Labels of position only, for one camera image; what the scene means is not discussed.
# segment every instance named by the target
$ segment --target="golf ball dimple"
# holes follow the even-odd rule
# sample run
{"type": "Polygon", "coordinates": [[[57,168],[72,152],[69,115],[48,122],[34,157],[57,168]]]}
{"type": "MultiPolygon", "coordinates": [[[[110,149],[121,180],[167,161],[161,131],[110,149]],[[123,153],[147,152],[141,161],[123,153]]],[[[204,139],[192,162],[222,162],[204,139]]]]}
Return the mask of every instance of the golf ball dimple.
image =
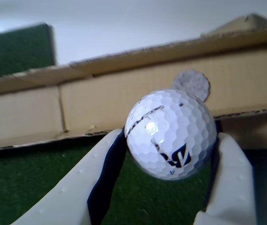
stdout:
{"type": "Polygon", "coordinates": [[[132,108],[125,136],[143,171],[163,180],[179,180],[208,161],[217,132],[201,100],[182,90],[159,90],[132,108]]]}

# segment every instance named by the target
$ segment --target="cardboard wall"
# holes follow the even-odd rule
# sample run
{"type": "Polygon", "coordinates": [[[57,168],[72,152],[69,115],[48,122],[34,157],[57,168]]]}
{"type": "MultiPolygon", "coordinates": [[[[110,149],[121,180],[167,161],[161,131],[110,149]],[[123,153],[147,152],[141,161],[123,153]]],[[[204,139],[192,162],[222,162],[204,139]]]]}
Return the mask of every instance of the cardboard wall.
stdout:
{"type": "Polygon", "coordinates": [[[86,133],[120,128],[132,106],[154,90],[171,87],[187,69],[211,84],[206,105],[214,116],[267,108],[267,48],[232,52],[70,82],[61,87],[66,127],[86,133]]]}
{"type": "Polygon", "coordinates": [[[57,87],[0,96],[0,147],[55,139],[62,132],[57,87]]]}

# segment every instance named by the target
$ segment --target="green artificial turf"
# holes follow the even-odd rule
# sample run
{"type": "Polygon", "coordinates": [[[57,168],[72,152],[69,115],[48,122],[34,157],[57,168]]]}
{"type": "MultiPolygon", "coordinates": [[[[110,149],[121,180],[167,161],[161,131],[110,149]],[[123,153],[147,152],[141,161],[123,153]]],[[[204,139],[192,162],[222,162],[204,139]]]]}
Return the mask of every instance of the green artificial turf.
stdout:
{"type": "MultiPolygon", "coordinates": [[[[54,64],[47,25],[0,35],[0,75],[54,64]]],[[[66,140],[0,151],[0,225],[18,219],[99,141],[66,140]]],[[[204,206],[209,169],[166,182],[142,172],[127,154],[104,225],[192,224],[204,206]]]]}
{"type": "Polygon", "coordinates": [[[180,181],[144,173],[127,153],[104,225],[191,225],[202,210],[210,169],[180,181]]]}
{"type": "Polygon", "coordinates": [[[14,222],[31,208],[98,140],[0,151],[0,225],[14,222]]]}
{"type": "Polygon", "coordinates": [[[53,65],[52,45],[46,24],[0,34],[0,76],[53,65]]]}

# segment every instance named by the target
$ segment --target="cardboard flap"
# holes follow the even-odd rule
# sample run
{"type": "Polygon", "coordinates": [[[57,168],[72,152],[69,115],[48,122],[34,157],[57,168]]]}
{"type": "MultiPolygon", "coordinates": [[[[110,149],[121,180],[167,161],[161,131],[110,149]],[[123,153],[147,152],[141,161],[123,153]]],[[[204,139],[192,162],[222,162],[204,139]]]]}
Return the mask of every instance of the cardboard flap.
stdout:
{"type": "Polygon", "coordinates": [[[0,94],[263,44],[267,44],[267,30],[218,34],[153,46],[74,62],[65,67],[46,67],[0,77],[0,94]]]}

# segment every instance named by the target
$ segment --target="golf ball logo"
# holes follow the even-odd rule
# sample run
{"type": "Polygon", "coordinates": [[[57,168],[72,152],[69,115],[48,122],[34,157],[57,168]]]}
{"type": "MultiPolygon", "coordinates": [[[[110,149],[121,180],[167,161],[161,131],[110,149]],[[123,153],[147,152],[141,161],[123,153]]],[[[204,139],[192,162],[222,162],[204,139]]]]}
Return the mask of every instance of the golf ball logo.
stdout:
{"type": "Polygon", "coordinates": [[[154,141],[154,139],[151,139],[151,143],[155,145],[156,150],[160,153],[160,155],[171,165],[176,166],[177,168],[183,167],[187,165],[191,161],[191,156],[189,152],[186,151],[186,144],[182,147],[180,147],[178,150],[174,151],[169,157],[166,153],[161,152],[160,146],[154,141]],[[186,158],[183,165],[180,162],[180,158],[186,158]]]}

